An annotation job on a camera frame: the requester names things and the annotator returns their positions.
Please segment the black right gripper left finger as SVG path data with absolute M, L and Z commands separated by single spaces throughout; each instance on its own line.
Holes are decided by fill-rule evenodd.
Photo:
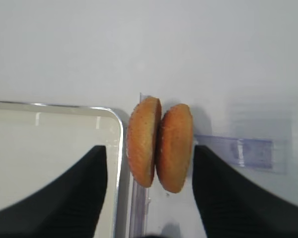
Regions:
M 0 211 L 0 238 L 92 238 L 107 189 L 105 146 L 33 195 Z

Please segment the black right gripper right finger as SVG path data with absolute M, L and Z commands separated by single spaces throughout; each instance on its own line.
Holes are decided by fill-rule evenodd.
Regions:
M 209 238 L 298 238 L 298 206 L 257 186 L 206 146 L 195 146 L 192 188 Z

